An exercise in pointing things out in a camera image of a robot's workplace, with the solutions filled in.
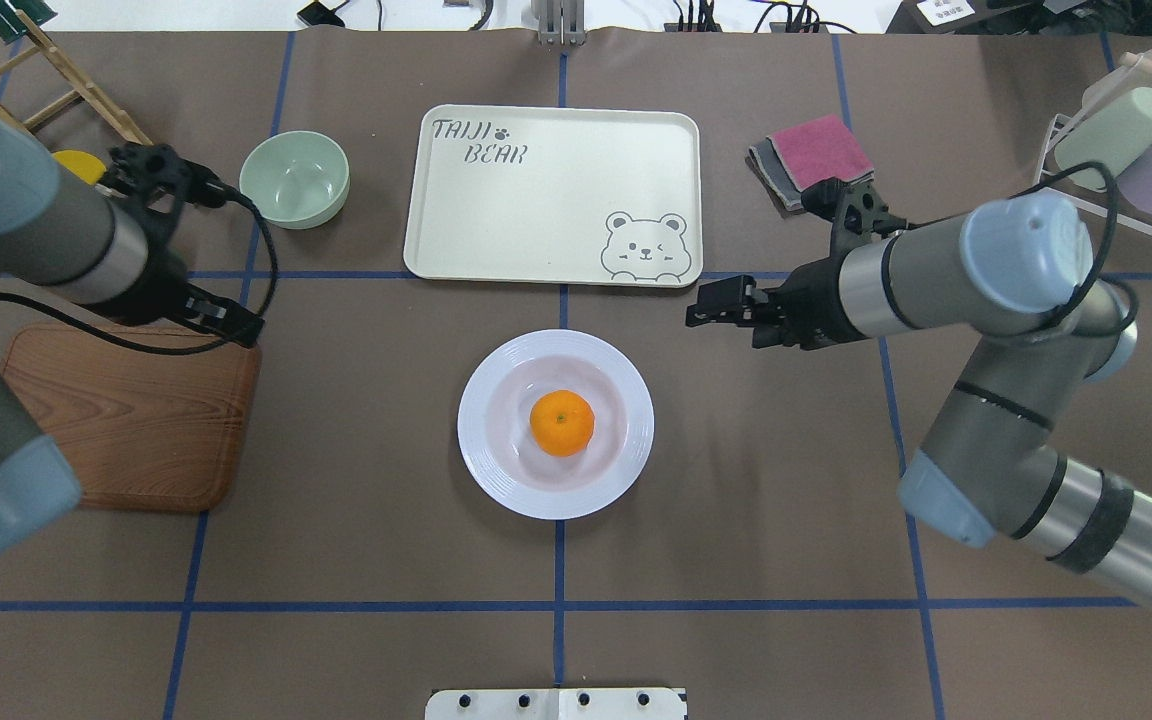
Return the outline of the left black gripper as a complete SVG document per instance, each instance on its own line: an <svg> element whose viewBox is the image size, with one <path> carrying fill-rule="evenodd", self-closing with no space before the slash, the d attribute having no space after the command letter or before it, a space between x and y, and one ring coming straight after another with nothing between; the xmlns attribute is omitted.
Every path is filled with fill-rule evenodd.
<svg viewBox="0 0 1152 720"><path fill-rule="evenodd" d="M265 327L268 296L251 310L189 283L185 263L172 249L184 205L221 209L230 200L227 184L214 170L182 158L165 143L127 142L111 149L109 159L101 185L114 192L114 209L141 232L147 259L128 290L103 302L101 314L123 325L168 319L196 333L255 348Z"/></svg>

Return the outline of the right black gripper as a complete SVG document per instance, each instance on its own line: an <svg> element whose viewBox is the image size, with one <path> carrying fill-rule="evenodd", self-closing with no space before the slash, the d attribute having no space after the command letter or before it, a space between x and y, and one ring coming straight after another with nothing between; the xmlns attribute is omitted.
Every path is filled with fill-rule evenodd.
<svg viewBox="0 0 1152 720"><path fill-rule="evenodd" d="M846 259L873 237L905 232L908 220L890 213L873 179L846 182L823 179L801 192L801 205L831 223L826 258L801 265L786 281L761 291L756 279L732 275L698 287L698 301L685 309L685 327L732 324L753 328L751 346L799 347L810 351L864 340L842 302L841 273Z"/></svg>

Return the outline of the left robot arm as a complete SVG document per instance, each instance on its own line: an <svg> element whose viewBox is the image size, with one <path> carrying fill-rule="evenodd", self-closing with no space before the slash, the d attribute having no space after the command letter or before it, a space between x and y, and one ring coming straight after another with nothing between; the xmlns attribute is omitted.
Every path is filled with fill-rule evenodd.
<svg viewBox="0 0 1152 720"><path fill-rule="evenodd" d="M93 183L31 132L0 119L0 306L146 357L196 357L256 344L276 290L244 306L191 282L173 240L189 205L253 218L270 268L268 219L236 184L165 143L109 151ZM0 333L0 556L76 510L81 484L54 438L3 376Z"/></svg>

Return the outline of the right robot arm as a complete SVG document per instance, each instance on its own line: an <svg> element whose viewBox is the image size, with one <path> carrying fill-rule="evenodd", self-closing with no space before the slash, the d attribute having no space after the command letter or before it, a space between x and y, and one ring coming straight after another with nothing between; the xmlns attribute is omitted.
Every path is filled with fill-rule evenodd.
<svg viewBox="0 0 1152 720"><path fill-rule="evenodd" d="M826 258L774 288L702 285L685 324L801 350L968 325L979 342L899 482L905 514L973 548L1009 537L1152 609L1152 497L1049 445L1076 389L1137 344L1137 296L1101 278L1078 209L1033 188L911 223L870 179L826 179L801 200L831 223Z"/></svg>

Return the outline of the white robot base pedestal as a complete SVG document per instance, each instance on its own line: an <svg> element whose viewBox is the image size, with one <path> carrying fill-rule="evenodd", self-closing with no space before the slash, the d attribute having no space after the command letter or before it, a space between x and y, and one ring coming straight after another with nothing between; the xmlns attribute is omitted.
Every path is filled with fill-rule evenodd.
<svg viewBox="0 0 1152 720"><path fill-rule="evenodd" d="M425 719L687 719L684 689L668 687L447 689Z"/></svg>

